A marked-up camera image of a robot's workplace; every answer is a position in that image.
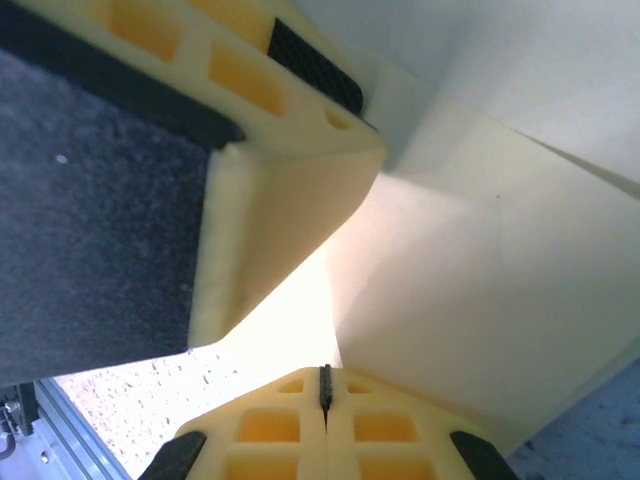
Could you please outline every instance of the circular hole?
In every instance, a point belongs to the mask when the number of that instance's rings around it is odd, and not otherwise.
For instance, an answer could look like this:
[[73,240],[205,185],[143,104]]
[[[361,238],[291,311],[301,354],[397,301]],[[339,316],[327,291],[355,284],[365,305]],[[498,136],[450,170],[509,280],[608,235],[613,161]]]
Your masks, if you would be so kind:
[[351,128],[351,124],[349,123],[349,121],[336,112],[325,110],[324,114],[327,117],[327,121],[336,130],[349,130],[349,128]]

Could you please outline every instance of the black strip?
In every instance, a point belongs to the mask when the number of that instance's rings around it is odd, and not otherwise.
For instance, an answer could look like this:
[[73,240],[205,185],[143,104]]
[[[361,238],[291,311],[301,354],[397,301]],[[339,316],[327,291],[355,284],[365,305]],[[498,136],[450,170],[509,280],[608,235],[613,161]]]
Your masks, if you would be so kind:
[[187,349],[211,157],[0,49],[0,385]]
[[7,416],[20,427],[24,435],[31,435],[33,433],[32,423],[39,418],[33,383],[21,383],[0,388],[0,405],[5,405],[7,402],[18,403],[20,407],[11,413],[7,412]]
[[186,480],[206,441],[204,433],[189,432],[165,443],[139,480]]
[[9,0],[0,0],[0,47],[213,149],[244,139],[228,118]]
[[486,440],[467,432],[453,432],[450,437],[476,480],[518,480],[496,447]]
[[333,384],[331,381],[331,365],[320,367],[320,407],[324,413],[324,426],[327,428],[329,408],[333,402]]
[[268,55],[353,114],[362,112],[364,99],[358,84],[277,18]]

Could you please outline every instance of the white cardboard panel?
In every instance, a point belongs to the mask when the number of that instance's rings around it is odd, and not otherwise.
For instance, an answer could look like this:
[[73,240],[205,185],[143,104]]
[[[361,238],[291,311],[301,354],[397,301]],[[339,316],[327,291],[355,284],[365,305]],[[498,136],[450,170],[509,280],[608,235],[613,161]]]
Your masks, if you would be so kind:
[[640,336],[640,203],[397,69],[375,75],[368,120],[396,163],[328,243],[343,364],[469,414],[507,451]]
[[376,52],[525,135],[640,181],[635,0],[297,0],[332,40]]

